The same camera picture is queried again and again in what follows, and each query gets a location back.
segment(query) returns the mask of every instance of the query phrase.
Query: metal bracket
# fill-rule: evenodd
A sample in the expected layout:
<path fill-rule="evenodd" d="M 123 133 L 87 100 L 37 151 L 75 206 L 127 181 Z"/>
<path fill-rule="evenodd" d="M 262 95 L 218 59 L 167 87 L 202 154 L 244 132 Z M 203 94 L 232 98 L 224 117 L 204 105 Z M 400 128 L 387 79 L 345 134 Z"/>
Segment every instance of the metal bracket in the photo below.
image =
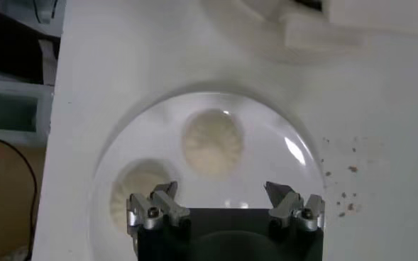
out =
<path fill-rule="evenodd" d="M 264 188 L 274 208 L 280 205 L 281 201 L 289 192 L 294 192 L 294 190 L 287 185 L 281 185 L 273 182 L 266 182 Z"/>
<path fill-rule="evenodd" d="M 303 207 L 303 199 L 300 194 L 289 191 L 281 203 L 269 210 L 268 214 L 279 221 L 281 227 L 286 228 L 290 225 L 291 218 L 295 217 L 298 210 Z"/>
<path fill-rule="evenodd" d="M 311 195 L 305 205 L 297 214 L 299 229 L 304 231 L 316 231 L 317 228 L 324 229 L 325 201 L 320 196 Z"/>
<path fill-rule="evenodd" d="M 173 226 L 179 226 L 180 221 L 189 218 L 189 209 L 179 206 L 163 191 L 154 191 L 150 199 L 154 205 L 163 210 L 165 215 L 169 216 Z"/>
<path fill-rule="evenodd" d="M 177 182 L 169 182 L 166 184 L 159 184 L 157 185 L 152 193 L 150 193 L 150 197 L 152 197 L 153 192 L 155 191 L 163 191 L 165 192 L 171 199 L 174 199 L 175 194 L 177 193 Z"/>
<path fill-rule="evenodd" d="M 139 226 L 148 230 L 163 226 L 163 212 L 153 206 L 142 194 L 132 194 L 127 201 L 128 234 L 135 233 Z"/>

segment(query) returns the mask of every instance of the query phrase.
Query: wooden surface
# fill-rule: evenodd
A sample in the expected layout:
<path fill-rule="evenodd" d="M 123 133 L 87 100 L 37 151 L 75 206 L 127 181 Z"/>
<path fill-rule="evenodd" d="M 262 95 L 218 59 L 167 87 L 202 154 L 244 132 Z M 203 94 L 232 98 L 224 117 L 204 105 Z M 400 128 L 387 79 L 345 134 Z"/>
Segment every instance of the wooden surface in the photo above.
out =
<path fill-rule="evenodd" d="M 40 188 L 45 149 L 18 149 L 32 165 Z M 33 181 L 26 164 L 11 148 L 0 144 L 0 256 L 27 245 L 32 195 Z"/>

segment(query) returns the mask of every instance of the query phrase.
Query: black cable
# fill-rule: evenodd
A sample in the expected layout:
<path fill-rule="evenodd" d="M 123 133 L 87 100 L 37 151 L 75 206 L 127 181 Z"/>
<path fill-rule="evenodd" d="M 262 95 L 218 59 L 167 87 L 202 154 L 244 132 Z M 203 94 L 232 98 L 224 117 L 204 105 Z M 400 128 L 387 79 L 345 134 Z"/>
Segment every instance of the black cable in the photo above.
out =
<path fill-rule="evenodd" d="M 56 8 L 56 6 L 57 6 L 57 2 L 58 2 L 59 0 L 54 0 L 54 4 L 53 4 L 53 12 L 51 13 L 51 18 L 52 19 L 54 19 L 54 15 L 55 15 L 55 8 Z"/>
<path fill-rule="evenodd" d="M 29 161 L 27 161 L 26 157 L 19 151 L 15 146 L 13 146 L 10 143 L 7 143 L 5 140 L 0 139 L 0 143 L 6 145 L 7 147 L 11 148 L 16 152 L 16 154 L 23 159 L 24 163 L 27 165 L 27 168 L 29 169 L 29 172 L 31 173 L 32 180 L 33 180 L 33 196 L 32 196 L 32 204 L 31 204 L 31 211 L 29 212 L 29 242 L 28 242 L 28 252 L 27 256 L 24 260 L 29 260 L 32 258 L 32 242 L 33 242 L 33 231 L 34 231 L 34 225 L 33 225 L 33 210 L 35 208 L 35 200 L 37 199 L 37 177 L 35 175 L 35 172 L 33 171 L 31 164 Z"/>
<path fill-rule="evenodd" d="M 35 18 L 37 18 L 38 23 L 41 23 L 40 17 L 38 16 L 38 8 L 37 8 L 36 0 L 32 0 L 32 4 L 33 4 L 33 11 L 35 12 Z"/>

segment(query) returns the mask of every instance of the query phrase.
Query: crumb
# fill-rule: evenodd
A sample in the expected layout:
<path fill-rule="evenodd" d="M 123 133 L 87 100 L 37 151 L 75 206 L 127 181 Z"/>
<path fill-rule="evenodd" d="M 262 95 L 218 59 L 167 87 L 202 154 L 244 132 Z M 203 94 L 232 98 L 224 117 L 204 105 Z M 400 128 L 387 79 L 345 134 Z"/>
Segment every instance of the crumb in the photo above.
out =
<path fill-rule="evenodd" d="M 357 173 L 358 171 L 358 168 L 356 166 L 349 166 L 348 169 L 352 171 L 353 173 Z"/>

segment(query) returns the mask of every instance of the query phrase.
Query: screw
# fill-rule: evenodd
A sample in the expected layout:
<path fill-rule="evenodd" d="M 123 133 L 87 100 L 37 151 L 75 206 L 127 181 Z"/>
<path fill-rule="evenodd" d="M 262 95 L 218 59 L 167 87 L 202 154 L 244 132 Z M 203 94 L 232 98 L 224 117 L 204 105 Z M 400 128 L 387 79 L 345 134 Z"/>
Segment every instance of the screw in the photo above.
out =
<path fill-rule="evenodd" d="M 156 206 L 153 206 L 147 210 L 147 216 L 149 218 L 156 218 L 160 215 L 160 209 L 158 209 Z"/>
<path fill-rule="evenodd" d="M 311 211 L 311 209 L 303 209 L 302 210 L 302 217 L 305 219 L 312 219 L 313 218 L 313 213 Z"/>

